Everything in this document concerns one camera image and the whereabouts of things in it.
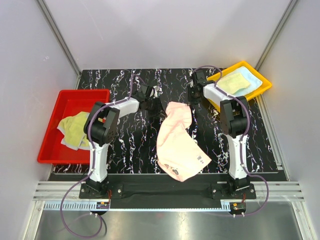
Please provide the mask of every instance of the light blue cloth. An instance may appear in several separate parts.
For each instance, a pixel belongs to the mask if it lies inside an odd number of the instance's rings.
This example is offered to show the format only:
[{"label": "light blue cloth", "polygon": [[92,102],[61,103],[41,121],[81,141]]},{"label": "light blue cloth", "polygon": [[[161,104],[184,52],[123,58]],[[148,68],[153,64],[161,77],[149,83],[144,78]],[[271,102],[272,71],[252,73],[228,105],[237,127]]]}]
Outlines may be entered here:
[{"label": "light blue cloth", "polygon": [[241,73],[242,76],[250,83],[250,86],[248,86],[247,88],[239,89],[234,94],[234,96],[236,97],[245,96],[249,93],[252,93],[254,90],[256,90],[262,85],[262,81],[258,79],[255,75],[253,75],[245,66],[241,66],[227,75],[237,74],[237,73]]}]

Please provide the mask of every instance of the folded cloth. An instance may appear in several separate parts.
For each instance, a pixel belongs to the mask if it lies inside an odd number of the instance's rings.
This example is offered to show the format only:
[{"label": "folded cloth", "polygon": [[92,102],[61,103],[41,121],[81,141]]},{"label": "folded cloth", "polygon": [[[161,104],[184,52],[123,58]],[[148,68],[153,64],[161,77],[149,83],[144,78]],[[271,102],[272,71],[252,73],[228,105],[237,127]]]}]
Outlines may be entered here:
[{"label": "folded cloth", "polygon": [[167,118],[156,140],[158,164],[169,176],[183,182],[199,173],[211,159],[186,131],[192,123],[190,107],[169,102],[165,113]]},{"label": "folded cloth", "polygon": [[[239,97],[250,94],[254,90],[258,89],[262,85],[262,81],[253,75],[245,66],[241,66],[222,77],[220,81],[218,81],[217,85],[227,93]],[[229,89],[224,89],[226,86],[228,86],[233,93],[229,92]]]},{"label": "folded cloth", "polygon": [[90,149],[89,141],[84,133],[84,126],[88,115],[88,112],[81,111],[77,115],[68,116],[59,122],[57,129],[64,135],[61,144],[73,150]]}]

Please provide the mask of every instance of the red plastic tray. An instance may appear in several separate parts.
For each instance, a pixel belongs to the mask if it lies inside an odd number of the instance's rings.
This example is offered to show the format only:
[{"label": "red plastic tray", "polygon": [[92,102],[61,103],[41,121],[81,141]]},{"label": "red plastic tray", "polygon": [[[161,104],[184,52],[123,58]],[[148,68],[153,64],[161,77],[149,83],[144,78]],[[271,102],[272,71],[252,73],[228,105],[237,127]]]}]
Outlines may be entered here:
[{"label": "red plastic tray", "polygon": [[64,135],[57,129],[61,119],[90,112],[95,102],[108,103],[108,89],[60,91],[46,129],[37,161],[42,164],[89,164],[90,151],[73,150],[61,144]]}]

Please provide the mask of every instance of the robotic arm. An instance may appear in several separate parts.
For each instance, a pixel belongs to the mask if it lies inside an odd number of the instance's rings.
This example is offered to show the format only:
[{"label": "robotic arm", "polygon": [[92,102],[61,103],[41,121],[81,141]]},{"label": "robotic arm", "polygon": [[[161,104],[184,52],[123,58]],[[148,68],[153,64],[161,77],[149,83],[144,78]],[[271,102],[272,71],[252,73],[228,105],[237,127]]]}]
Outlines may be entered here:
[{"label": "robotic arm", "polygon": [[[247,168],[246,157],[246,141],[248,135],[242,139],[242,157],[240,156],[240,138],[246,130],[247,118],[243,108],[234,99],[222,94],[212,81],[207,81],[203,71],[195,71],[191,75],[192,82],[188,85],[188,102],[195,105],[201,102],[201,98],[205,97],[220,107],[220,123],[222,132],[226,135],[229,143],[230,168],[228,181],[228,191],[234,193],[236,191],[249,188],[250,181],[244,167]],[[237,97],[248,109],[246,97]]]},{"label": "robotic arm", "polygon": [[[88,136],[89,123],[94,114],[106,103],[96,102],[84,125],[84,132]],[[142,84],[140,89],[132,96],[110,107],[103,109],[94,120],[90,135],[94,143],[94,148],[90,144],[90,169],[92,174],[86,181],[86,185],[98,191],[101,195],[105,194],[107,183],[107,156],[110,143],[114,140],[117,132],[118,119],[125,115],[136,113],[139,110],[147,110],[149,117],[165,117],[166,113],[157,95],[157,87]]]}]

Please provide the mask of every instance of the pink cloth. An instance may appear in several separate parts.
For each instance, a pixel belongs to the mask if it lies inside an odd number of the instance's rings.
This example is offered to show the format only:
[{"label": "pink cloth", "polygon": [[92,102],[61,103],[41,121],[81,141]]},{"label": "pink cloth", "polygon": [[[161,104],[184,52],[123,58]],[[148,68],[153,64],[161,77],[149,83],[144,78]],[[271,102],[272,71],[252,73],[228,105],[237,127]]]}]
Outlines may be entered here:
[{"label": "pink cloth", "polygon": [[190,107],[169,102],[156,141],[159,166],[172,178],[183,182],[199,173],[211,159],[186,131],[192,123]]}]

